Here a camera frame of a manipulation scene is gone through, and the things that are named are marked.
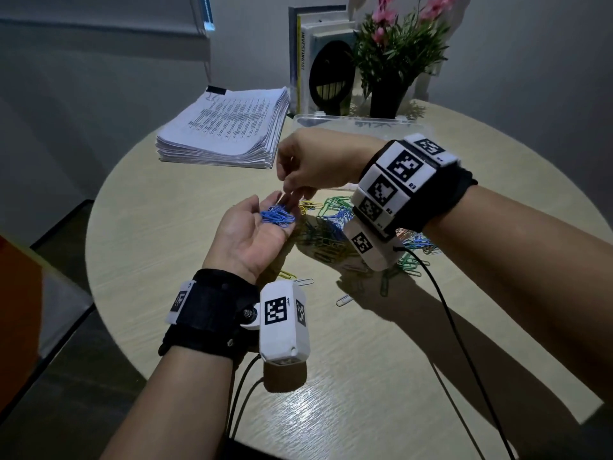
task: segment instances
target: round wooden table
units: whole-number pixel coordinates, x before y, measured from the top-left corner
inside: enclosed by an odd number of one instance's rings
[[[613,240],[590,200],[532,150],[464,115],[419,106],[419,121],[481,185]],[[283,136],[290,132],[287,121]],[[104,183],[86,255],[104,323],[145,377],[159,360],[164,318],[178,287],[200,267],[225,210],[281,187],[274,170],[162,163],[155,137],[152,132],[134,146]],[[332,195],[348,193],[321,191],[315,200]],[[396,276],[384,293],[380,273],[360,276],[313,256],[295,245],[283,266],[314,279],[305,286],[311,355],[306,366],[254,366],[239,403],[262,371],[265,386],[247,403],[237,440],[285,458],[478,459],[470,431],[486,458],[504,458],[427,276]],[[432,264],[518,454],[542,451],[548,441],[576,432],[600,400],[444,255],[422,257]],[[347,293],[355,300],[335,306]]]

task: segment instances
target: person's left hand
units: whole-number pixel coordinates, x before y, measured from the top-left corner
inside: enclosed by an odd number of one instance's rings
[[[294,230],[295,223],[282,228],[262,222],[260,212],[277,203],[280,196],[280,191],[272,192],[260,203],[253,195],[227,210],[202,267],[228,271],[255,284]],[[300,215],[296,200],[286,204],[286,209],[296,218]]]

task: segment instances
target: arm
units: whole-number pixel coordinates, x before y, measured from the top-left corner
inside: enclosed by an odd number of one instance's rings
[[[202,267],[231,272],[251,284],[279,254],[294,229],[262,223],[260,211],[279,200],[274,192],[226,211]],[[296,206],[289,205],[295,215]],[[232,360],[172,347],[102,454],[106,459],[210,459],[226,427]]]
[[[285,189],[304,193],[357,182],[384,144],[301,129],[280,143],[277,173]],[[611,245],[479,186],[424,233],[579,379],[613,401]]]

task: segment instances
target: floor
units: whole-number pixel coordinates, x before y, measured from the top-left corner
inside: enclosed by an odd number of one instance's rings
[[[89,291],[82,207],[36,252]],[[0,459],[97,459],[145,379],[94,310],[0,425]]]

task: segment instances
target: hand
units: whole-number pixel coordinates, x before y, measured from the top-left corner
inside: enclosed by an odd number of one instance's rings
[[[280,196],[280,191],[272,192],[260,203],[253,195],[227,210],[202,267],[228,271],[255,284],[294,230],[295,223],[282,228],[262,222],[260,212],[269,209]],[[300,215],[297,204],[286,208],[294,216]]]
[[[369,135],[304,127],[279,144],[276,174],[285,193],[302,188],[309,199],[317,189],[359,182],[362,170],[385,143]]]

